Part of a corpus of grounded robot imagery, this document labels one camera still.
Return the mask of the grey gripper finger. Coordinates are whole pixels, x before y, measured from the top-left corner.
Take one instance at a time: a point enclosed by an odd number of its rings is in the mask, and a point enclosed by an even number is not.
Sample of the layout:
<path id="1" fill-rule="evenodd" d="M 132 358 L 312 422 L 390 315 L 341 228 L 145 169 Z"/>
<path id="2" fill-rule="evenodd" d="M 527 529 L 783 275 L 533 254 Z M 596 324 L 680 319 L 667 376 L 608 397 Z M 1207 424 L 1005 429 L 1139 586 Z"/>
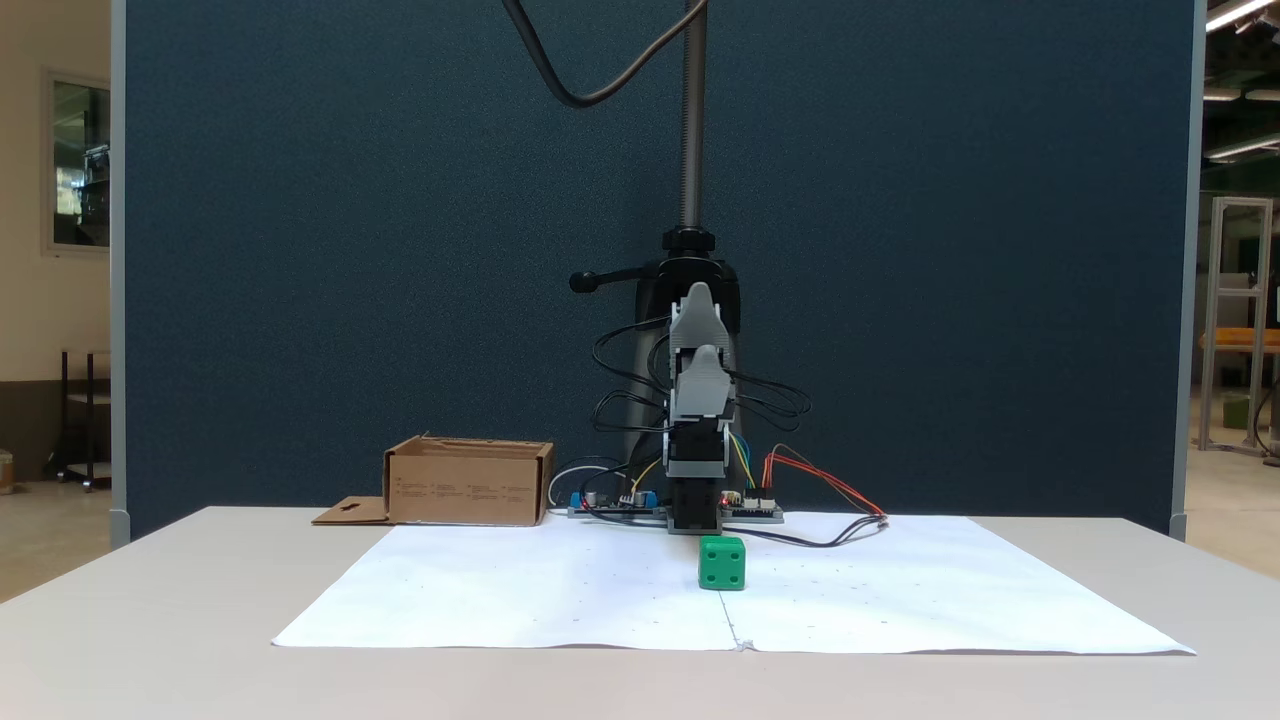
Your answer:
<path id="1" fill-rule="evenodd" d="M 731 361 L 731 352 L 717 345 L 675 350 L 671 354 L 673 384 L 669 392 L 669 410 L 672 419 L 718 418 L 731 420 L 736 401 Z"/>
<path id="2" fill-rule="evenodd" d="M 695 283 L 677 304 L 669 320 L 669 346 L 673 354 L 712 346 L 730 351 L 730 333 L 708 283 Z"/>

